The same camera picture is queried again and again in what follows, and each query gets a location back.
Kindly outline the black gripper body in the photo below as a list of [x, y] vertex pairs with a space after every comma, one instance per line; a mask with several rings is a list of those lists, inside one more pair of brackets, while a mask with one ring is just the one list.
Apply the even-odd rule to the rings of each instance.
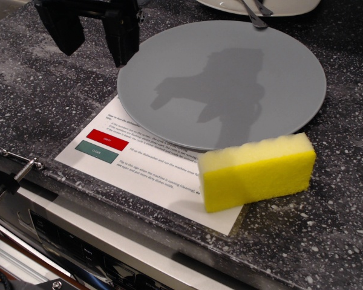
[[37, 9], [60, 15], [104, 18], [108, 12], [121, 12], [122, 16], [135, 16], [139, 12], [137, 1], [33, 1]]

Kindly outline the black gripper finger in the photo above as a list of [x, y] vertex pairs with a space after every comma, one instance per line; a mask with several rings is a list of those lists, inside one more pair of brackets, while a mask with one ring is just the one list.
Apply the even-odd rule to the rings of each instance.
[[57, 47], [72, 55], [85, 40], [77, 13], [63, 2], [35, 2], [34, 6]]
[[140, 31], [137, 13], [107, 10], [102, 23], [115, 66], [117, 68], [125, 66], [139, 50]]

